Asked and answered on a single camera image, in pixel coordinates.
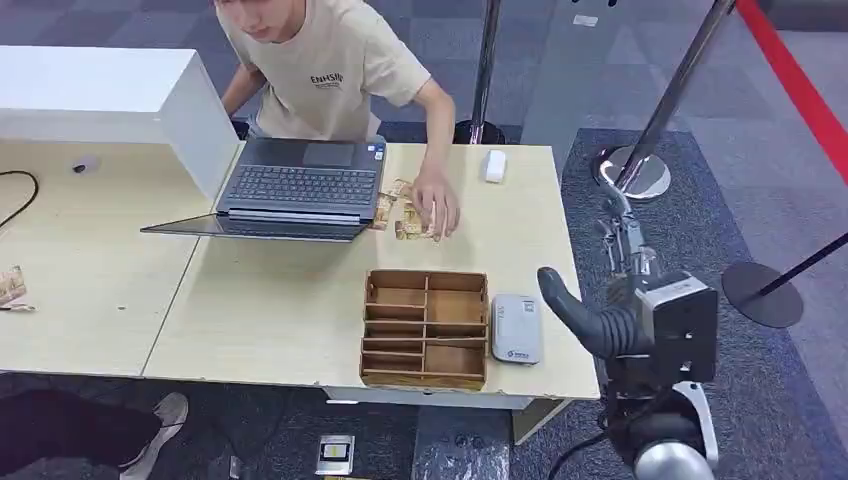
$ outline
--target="wooden compartment box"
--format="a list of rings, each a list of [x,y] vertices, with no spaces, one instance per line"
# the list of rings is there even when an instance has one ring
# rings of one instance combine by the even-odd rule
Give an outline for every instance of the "wooden compartment box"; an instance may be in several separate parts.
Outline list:
[[[489,298],[477,273],[373,270],[365,285],[366,385],[480,390]]]

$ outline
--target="chrome stanchion base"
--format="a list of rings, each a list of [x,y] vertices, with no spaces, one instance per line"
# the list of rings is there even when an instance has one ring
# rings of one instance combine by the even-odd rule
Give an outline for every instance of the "chrome stanchion base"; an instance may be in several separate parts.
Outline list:
[[[468,145],[471,143],[471,120],[463,120],[456,124],[453,131],[453,143],[457,145]],[[483,138],[477,143],[481,145],[503,145],[506,143],[506,136],[494,124],[484,122]]]
[[[606,182],[615,185],[627,159],[633,152],[633,145],[612,147],[601,151],[592,160],[592,175],[600,184]],[[653,200],[664,194],[671,185],[671,173],[665,162],[656,155],[650,155],[639,169],[638,175],[624,192],[627,198],[635,201]]]

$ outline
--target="laptop screen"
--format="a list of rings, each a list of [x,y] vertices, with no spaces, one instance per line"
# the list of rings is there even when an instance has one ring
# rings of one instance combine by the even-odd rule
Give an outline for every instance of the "laptop screen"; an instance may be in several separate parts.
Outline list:
[[[349,242],[364,225],[323,225],[317,223],[233,220],[224,215],[204,215],[177,222],[142,228],[144,233],[199,235],[209,237],[268,238]]]

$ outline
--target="laptop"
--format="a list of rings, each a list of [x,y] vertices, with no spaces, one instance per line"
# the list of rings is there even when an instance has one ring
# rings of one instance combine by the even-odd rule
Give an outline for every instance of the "laptop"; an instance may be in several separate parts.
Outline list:
[[[252,138],[215,213],[145,233],[350,242],[377,212],[384,143]]]

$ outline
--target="black pants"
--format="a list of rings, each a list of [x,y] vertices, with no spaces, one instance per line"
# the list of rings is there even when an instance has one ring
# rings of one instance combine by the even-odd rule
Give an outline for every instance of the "black pants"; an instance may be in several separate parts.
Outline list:
[[[40,458],[86,458],[118,467],[133,461],[162,422],[141,413],[55,390],[0,399],[0,476]]]

